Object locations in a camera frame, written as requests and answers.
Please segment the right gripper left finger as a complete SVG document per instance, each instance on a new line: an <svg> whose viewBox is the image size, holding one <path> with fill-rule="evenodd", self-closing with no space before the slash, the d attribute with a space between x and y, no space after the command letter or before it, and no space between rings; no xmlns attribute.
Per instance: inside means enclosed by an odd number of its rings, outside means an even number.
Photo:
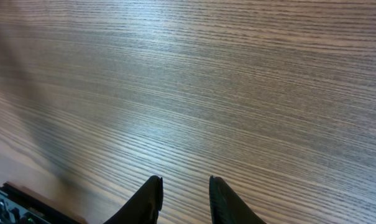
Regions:
<svg viewBox="0 0 376 224"><path fill-rule="evenodd" d="M151 176L104 224L157 224L163 204L163 179Z"/></svg>

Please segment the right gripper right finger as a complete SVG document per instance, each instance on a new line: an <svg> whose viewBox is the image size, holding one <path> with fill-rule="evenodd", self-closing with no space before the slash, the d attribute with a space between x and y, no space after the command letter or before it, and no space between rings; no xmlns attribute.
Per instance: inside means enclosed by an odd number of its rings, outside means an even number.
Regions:
<svg viewBox="0 0 376 224"><path fill-rule="evenodd" d="M209 204L213 224L265 224L221 178L209 178Z"/></svg>

